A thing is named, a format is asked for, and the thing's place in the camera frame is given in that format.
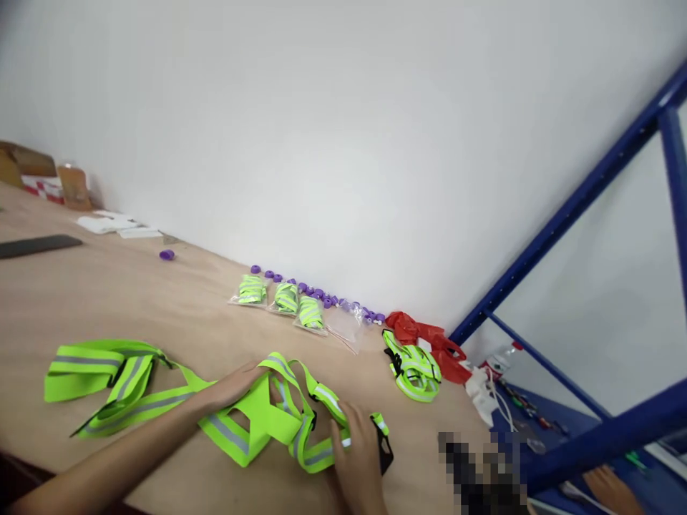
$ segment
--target red and white box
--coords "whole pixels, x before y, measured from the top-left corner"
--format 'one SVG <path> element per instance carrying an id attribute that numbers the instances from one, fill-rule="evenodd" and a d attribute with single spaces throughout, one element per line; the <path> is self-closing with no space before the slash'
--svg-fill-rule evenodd
<path id="1" fill-rule="evenodd" d="M 40 198 L 55 202 L 56 204 L 64 204 L 64 195 L 62 194 L 62 181 L 59 177 L 42 177 L 41 175 L 22 175 L 21 181 L 24 183 L 24 189 Z"/>

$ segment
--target white wall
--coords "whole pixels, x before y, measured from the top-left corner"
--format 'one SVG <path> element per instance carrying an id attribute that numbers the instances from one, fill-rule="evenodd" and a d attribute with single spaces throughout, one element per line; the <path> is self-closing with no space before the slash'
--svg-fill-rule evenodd
<path id="1" fill-rule="evenodd" d="M 680 116 L 687 134 L 687 107 Z M 687 377 L 687 320 L 660 136 L 496 314 L 612 414 Z M 481 363 L 510 342 L 490 321 L 465 348 Z M 508 381 L 589 413 L 526 353 L 513 365 Z"/>
<path id="2" fill-rule="evenodd" d="M 451 329 L 685 57 L 683 0 L 6 0 L 0 137 Z"/>

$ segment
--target reflective safety vest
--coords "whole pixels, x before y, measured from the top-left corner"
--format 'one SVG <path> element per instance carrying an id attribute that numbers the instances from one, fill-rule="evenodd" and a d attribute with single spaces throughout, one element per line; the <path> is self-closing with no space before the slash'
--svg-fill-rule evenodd
<path id="1" fill-rule="evenodd" d="M 298 286 L 291 283 L 277 284 L 274 303 L 280 313 L 295 315 L 298 311 Z"/>
<path id="2" fill-rule="evenodd" d="M 267 297 L 267 286 L 257 275 L 244 275 L 238 286 L 239 304 L 260 304 Z"/>
<path id="3" fill-rule="evenodd" d="M 145 395 L 155 362 L 179 368 L 187 385 Z M 231 407 L 204 417 L 199 425 L 215 444 L 237 464 L 247 466 L 271 438 L 288 446 L 289 454 L 310 474 L 333 464 L 331 439 L 308 447 L 315 428 L 317 413 L 312 410 L 301 391 L 291 365 L 298 363 L 306 377 L 308 394 L 327 407 L 334 419 L 343 426 L 343 446 L 351 445 L 348 422 L 338 406 L 338 397 L 310 374 L 298 360 L 286 361 L 279 353 L 271 353 L 258 366 L 271 369 L 251 386 Z M 277 406 L 270 402 L 269 382 L 281 395 Z M 301 395 L 303 410 L 299 411 L 291 398 L 290 383 Z M 158 348 L 131 340 L 96 340 L 76 345 L 63 345 L 50 364 L 45 378 L 45 401 L 60 402 L 83 397 L 104 388 L 111 388 L 107 402 L 74 434 L 80 438 L 99 438 L 112 435 L 134 423 L 162 415 L 182 403 L 194 393 L 214 384 L 199 378 L 192 370 L 171 361 Z M 229 417 L 232 410 L 243 412 L 250 420 L 250 431 Z M 389 429 L 380 413 L 370 415 L 377 427 L 382 471 L 388 468 L 393 453 L 389 447 Z M 382 446 L 385 440 L 388 451 Z"/>
<path id="4" fill-rule="evenodd" d="M 320 305 L 315 298 L 306 297 L 305 295 L 301 297 L 301 306 L 298 309 L 298 318 L 301 319 L 301 324 L 303 324 L 303 327 L 309 327 L 313 329 L 322 329 L 324 327 Z"/>
<path id="5" fill-rule="evenodd" d="M 442 382 L 434 356 L 417 345 L 399 345 L 389 329 L 384 329 L 382 335 L 387 347 L 384 353 L 391 358 L 389 367 L 396 375 L 398 387 L 414 401 L 432 402 Z"/>

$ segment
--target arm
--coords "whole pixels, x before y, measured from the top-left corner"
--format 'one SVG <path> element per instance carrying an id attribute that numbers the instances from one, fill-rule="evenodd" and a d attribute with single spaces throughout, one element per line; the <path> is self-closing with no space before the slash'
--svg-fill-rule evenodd
<path id="1" fill-rule="evenodd" d="M 344 450 L 338 424 L 331 421 L 334 468 L 341 496 L 353 515 L 388 515 L 381 490 L 377 430 L 360 408 L 339 401 L 351 430 L 351 446 Z"/>
<path id="2" fill-rule="evenodd" d="M 97 514 L 121 499 L 198 429 L 198 421 L 234 404 L 267 369 L 249 363 L 167 413 L 55 476 L 15 502 L 11 515 Z"/>

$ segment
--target red plastic bag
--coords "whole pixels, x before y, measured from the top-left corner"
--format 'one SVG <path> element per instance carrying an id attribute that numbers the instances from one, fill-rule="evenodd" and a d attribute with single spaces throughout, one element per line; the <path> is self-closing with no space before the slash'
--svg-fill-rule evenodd
<path id="1" fill-rule="evenodd" d="M 472 376 L 459 361 L 467 359 L 463 350 L 444 336 L 444 330 L 436 325 L 418 323 L 407 313 L 394 311 L 386 317 L 386 324 L 394 331 L 396 340 L 402 345 L 417 345 L 417 338 L 432 345 L 432 355 L 437 360 L 442 375 L 456 384 L 465 384 Z"/>

